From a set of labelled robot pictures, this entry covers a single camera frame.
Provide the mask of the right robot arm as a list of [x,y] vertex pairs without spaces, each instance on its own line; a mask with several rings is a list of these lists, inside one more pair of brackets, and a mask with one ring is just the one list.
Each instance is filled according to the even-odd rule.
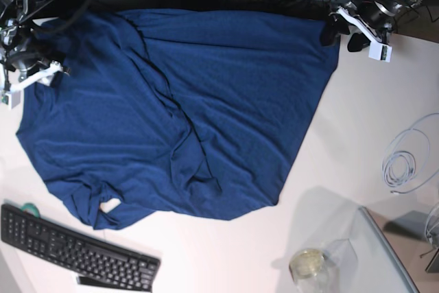
[[71,70],[62,58],[37,39],[37,34],[58,34],[73,25],[92,0],[84,0],[64,23],[44,28],[35,20],[57,0],[1,0],[1,103],[13,109],[21,103],[21,93],[39,83],[53,86]]

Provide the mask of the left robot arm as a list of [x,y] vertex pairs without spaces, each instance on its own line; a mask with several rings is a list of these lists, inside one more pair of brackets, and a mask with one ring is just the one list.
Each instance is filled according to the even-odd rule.
[[349,52],[368,49],[368,57],[389,62],[390,36],[401,10],[414,11],[420,0],[348,0],[329,14],[320,34],[323,46],[333,45],[341,35],[350,36]]

